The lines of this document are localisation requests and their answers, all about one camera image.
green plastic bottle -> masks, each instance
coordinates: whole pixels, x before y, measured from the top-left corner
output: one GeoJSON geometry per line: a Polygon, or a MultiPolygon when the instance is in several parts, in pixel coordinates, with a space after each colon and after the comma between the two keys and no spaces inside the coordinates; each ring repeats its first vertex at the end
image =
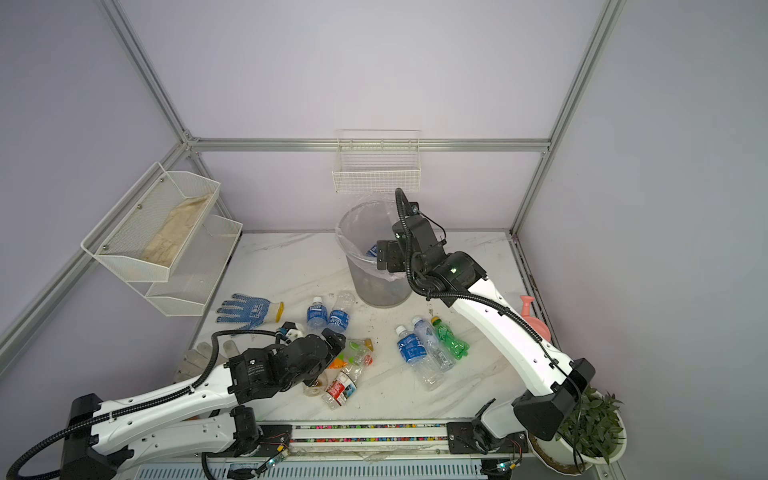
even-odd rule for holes
{"type": "Polygon", "coordinates": [[[451,327],[445,325],[442,320],[440,320],[440,317],[436,316],[432,318],[432,326],[435,327],[435,333],[437,334],[437,337],[440,339],[442,344],[448,347],[451,355],[453,355],[457,360],[469,354],[467,351],[469,350],[469,344],[457,339],[453,335],[451,327]]]}

green leaves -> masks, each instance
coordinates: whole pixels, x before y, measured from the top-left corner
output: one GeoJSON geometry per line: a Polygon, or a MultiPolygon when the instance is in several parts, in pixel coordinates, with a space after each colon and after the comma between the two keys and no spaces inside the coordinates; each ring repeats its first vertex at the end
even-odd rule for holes
{"type": "Polygon", "coordinates": [[[603,457],[609,462],[611,452],[624,439],[616,414],[621,403],[615,394],[606,392],[601,398],[597,390],[587,386],[581,394],[581,407],[563,420],[558,433],[582,455],[603,457]]]}

white mesh basket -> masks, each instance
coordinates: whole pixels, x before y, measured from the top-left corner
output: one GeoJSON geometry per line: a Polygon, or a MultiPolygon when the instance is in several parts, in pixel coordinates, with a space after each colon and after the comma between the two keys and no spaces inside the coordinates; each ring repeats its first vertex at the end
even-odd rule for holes
{"type": "Polygon", "coordinates": [[[153,283],[144,294],[165,316],[203,315],[243,229],[242,223],[213,214],[202,223],[170,280],[153,283]]]}
{"type": "Polygon", "coordinates": [[[96,252],[90,252],[124,282],[167,282],[179,259],[189,247],[190,239],[208,217],[219,197],[219,182],[185,171],[165,171],[134,205],[131,212],[112,230],[96,252]],[[197,222],[186,238],[170,266],[158,265],[141,259],[141,254],[154,235],[162,228],[168,214],[187,198],[211,197],[204,205],[197,222]]]}
{"type": "Polygon", "coordinates": [[[417,192],[422,165],[416,141],[339,141],[333,183],[340,194],[417,192]]]}

white flower pot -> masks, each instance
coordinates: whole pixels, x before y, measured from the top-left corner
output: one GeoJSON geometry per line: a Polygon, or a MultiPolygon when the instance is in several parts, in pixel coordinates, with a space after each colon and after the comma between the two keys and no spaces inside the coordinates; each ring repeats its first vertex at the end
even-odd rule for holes
{"type": "MultiPolygon", "coordinates": [[[[619,415],[618,412],[616,413],[616,416],[619,418],[619,425],[621,425],[622,428],[618,435],[625,437],[625,439],[622,443],[616,445],[613,452],[608,456],[611,463],[617,462],[627,450],[627,430],[624,427],[624,420],[621,419],[621,415],[619,415]]],[[[562,475],[580,475],[578,470],[574,467],[573,449],[562,437],[560,437],[559,434],[556,434],[552,440],[546,442],[537,439],[531,433],[528,433],[528,446],[534,455],[547,465],[550,470],[554,470],[562,475]]],[[[606,465],[608,463],[603,457],[595,458],[582,455],[581,458],[579,458],[579,456],[576,455],[576,459],[584,460],[583,472],[586,472],[592,465],[606,465]]]]}

soil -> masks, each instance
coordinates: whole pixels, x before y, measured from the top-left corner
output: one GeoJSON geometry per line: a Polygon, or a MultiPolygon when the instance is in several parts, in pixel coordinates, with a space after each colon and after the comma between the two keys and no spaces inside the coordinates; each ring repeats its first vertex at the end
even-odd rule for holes
{"type": "Polygon", "coordinates": [[[536,451],[536,453],[538,453],[538,455],[541,457],[542,460],[544,460],[544,462],[547,465],[551,466],[552,468],[554,468],[560,473],[567,473],[569,475],[579,475],[579,471],[578,471],[578,468],[576,468],[576,465],[563,465],[561,463],[556,462],[555,460],[550,458],[549,455],[547,455],[541,450],[541,447],[538,446],[538,443],[536,441],[536,437],[534,437],[533,435],[530,435],[529,439],[531,440],[531,446],[533,447],[533,449],[536,451]]]}

